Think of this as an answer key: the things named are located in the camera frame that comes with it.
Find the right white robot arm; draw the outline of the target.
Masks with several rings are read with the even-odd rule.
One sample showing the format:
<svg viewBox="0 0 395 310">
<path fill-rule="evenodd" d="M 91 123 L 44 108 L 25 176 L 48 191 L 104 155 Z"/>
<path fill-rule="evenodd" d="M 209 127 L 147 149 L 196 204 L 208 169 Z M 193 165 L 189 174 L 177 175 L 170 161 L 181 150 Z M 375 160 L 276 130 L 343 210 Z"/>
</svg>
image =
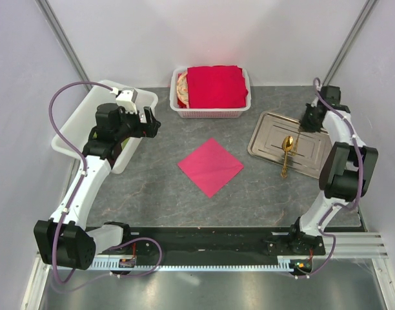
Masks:
<svg viewBox="0 0 395 310">
<path fill-rule="evenodd" d="M 314 78 L 315 99 L 306 105 L 299 129 L 325 130 L 331 150 L 319 175 L 319 194 L 309 210 L 290 228 L 287 248 L 303 254 L 323 247 L 325 227 L 341 209 L 355 209 L 366 194 L 378 150 L 367 146 L 352 125 L 350 110 L 342 105 L 339 87 L 324 86 Z"/>
</svg>

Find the gold fork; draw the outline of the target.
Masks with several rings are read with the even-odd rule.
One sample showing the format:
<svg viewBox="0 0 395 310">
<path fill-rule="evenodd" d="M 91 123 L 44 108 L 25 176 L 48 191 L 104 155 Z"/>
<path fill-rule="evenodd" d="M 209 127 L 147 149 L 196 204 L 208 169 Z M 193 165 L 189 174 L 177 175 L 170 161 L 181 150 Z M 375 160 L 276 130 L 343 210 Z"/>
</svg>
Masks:
<svg viewBox="0 0 395 310">
<path fill-rule="evenodd" d="M 295 140 L 294 148 L 292 149 L 292 155 L 295 156 L 298 154 L 298 145 L 299 145 L 299 138 L 301 135 L 301 128 L 298 129 L 298 134 Z"/>
</svg>

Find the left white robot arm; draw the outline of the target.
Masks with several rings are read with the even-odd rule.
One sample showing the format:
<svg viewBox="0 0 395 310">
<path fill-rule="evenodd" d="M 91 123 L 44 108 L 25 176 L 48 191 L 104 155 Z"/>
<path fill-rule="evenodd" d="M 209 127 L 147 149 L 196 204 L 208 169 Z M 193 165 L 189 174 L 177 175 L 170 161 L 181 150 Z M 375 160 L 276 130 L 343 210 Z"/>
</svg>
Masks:
<svg viewBox="0 0 395 310">
<path fill-rule="evenodd" d="M 125 254 L 132 248 L 127 224 L 107 222 L 88 231 L 86 221 L 102 183 L 123 156 L 123 142 L 154 138 L 161 124 L 151 107 L 129 112 L 116 103 L 98 106 L 95 120 L 72 188 L 50 219 L 39 220 L 34 227 L 39 253 L 52 267 L 86 270 L 99 253 L 113 248 Z"/>
</svg>

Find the pink paper napkin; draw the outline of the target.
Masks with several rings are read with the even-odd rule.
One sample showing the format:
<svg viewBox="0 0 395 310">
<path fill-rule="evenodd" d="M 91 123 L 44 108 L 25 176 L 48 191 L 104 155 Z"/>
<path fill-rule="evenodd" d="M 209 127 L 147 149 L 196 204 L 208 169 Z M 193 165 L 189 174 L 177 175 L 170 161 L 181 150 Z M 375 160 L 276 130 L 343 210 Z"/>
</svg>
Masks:
<svg viewBox="0 0 395 310">
<path fill-rule="evenodd" d="M 178 167 L 208 197 L 213 197 L 244 165 L 214 138 L 181 160 Z"/>
</svg>

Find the gold spoon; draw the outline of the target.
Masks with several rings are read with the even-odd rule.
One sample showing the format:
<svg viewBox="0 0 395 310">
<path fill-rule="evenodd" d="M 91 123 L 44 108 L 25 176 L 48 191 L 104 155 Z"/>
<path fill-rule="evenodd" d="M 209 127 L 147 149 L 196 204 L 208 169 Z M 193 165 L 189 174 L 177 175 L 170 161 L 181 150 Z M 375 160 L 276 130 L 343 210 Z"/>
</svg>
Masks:
<svg viewBox="0 0 395 310">
<path fill-rule="evenodd" d="M 288 162 L 288 155 L 292 151 L 294 147 L 294 139 L 292 136 L 286 136 L 282 142 L 281 148 L 284 152 L 284 158 L 283 158 L 283 166 L 281 170 L 281 177 L 286 178 L 287 177 L 287 162 Z"/>
</svg>

